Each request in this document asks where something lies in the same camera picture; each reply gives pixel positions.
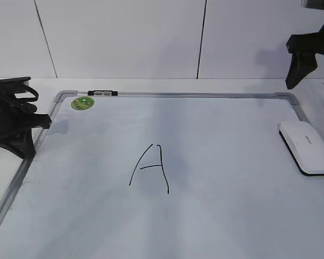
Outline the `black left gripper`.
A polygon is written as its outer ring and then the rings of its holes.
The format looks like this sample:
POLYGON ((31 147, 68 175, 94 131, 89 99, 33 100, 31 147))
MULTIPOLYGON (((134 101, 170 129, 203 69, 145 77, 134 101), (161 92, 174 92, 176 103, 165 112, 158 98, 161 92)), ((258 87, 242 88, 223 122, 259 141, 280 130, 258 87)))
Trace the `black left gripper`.
POLYGON ((6 149, 21 159, 31 159, 36 150, 32 128, 48 129, 51 118, 37 114, 39 94, 27 85, 5 86, 0 82, 0 148, 6 149))

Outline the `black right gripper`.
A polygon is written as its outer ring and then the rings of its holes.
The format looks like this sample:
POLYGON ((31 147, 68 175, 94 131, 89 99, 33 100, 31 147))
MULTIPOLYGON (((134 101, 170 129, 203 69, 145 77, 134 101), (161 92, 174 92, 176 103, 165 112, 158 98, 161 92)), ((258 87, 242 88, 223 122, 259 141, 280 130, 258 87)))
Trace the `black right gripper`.
POLYGON ((286 47, 292 59, 285 82, 287 89, 292 90, 318 68, 315 54, 324 55, 324 35, 319 32, 291 35, 286 47))

